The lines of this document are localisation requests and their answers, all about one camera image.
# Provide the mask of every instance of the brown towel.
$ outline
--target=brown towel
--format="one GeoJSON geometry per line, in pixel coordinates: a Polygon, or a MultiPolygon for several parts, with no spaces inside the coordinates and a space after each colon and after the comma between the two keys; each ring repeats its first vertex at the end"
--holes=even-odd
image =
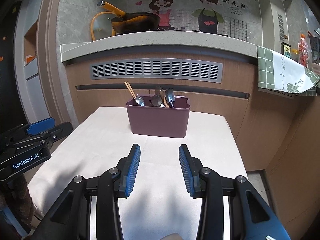
{"type": "MultiPolygon", "coordinates": [[[[31,200],[28,185],[24,175],[15,178],[12,182],[14,198],[14,209],[17,215],[21,218],[22,222],[26,225],[30,225],[32,217],[34,215],[34,205],[31,200]]],[[[0,208],[6,206],[5,197],[0,192],[0,208]]]]}

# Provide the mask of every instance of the utensil holder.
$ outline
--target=utensil holder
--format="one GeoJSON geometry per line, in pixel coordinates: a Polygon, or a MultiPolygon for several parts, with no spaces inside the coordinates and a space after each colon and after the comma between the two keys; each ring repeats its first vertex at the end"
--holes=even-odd
{"type": "Polygon", "coordinates": [[[141,97],[145,106],[139,106],[133,99],[125,104],[132,133],[171,138],[186,136],[189,98],[175,98],[174,108],[166,108],[151,106],[152,96],[141,97]]]}

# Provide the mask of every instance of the blue gripper pad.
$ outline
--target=blue gripper pad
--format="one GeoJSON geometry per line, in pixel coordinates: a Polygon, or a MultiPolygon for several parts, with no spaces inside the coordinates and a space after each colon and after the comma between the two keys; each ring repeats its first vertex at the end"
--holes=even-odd
{"type": "Polygon", "coordinates": [[[56,124],[55,120],[52,117],[41,120],[39,122],[32,123],[27,129],[29,135],[36,135],[41,132],[47,131],[54,127],[56,124]]]}
{"type": "Polygon", "coordinates": [[[125,164],[121,169],[118,197],[127,198],[133,190],[140,162],[140,146],[133,144],[125,164]]]}
{"type": "Polygon", "coordinates": [[[203,189],[199,177],[199,170],[203,168],[201,161],[191,156],[186,144],[181,144],[179,147],[179,161],[187,192],[190,194],[190,197],[202,197],[203,189]]]}

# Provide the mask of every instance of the metal screw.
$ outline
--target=metal screw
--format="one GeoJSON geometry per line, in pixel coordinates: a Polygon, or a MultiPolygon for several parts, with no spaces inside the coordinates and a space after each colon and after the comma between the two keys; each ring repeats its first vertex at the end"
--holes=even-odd
{"type": "Polygon", "coordinates": [[[244,183],[246,181],[245,177],[244,176],[239,176],[237,178],[237,180],[240,182],[240,183],[244,183]]]}
{"type": "Polygon", "coordinates": [[[79,182],[82,181],[82,177],[81,177],[81,176],[75,176],[75,177],[73,178],[73,181],[74,181],[75,183],[79,183],[79,182]]]}
{"type": "Polygon", "coordinates": [[[201,169],[201,171],[204,173],[204,174],[209,174],[211,172],[211,170],[207,167],[204,167],[201,169]]]}
{"type": "Polygon", "coordinates": [[[117,174],[119,170],[117,168],[111,168],[109,172],[114,175],[114,174],[117,174]]]}

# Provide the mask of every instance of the chopsticks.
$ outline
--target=chopsticks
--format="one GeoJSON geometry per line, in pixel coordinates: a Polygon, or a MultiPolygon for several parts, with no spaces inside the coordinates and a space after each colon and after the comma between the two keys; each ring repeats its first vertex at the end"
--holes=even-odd
{"type": "Polygon", "coordinates": [[[130,86],[129,82],[124,82],[125,86],[127,87],[127,89],[129,90],[130,94],[132,95],[133,99],[136,99],[136,94],[133,92],[132,87],[130,86]]]}

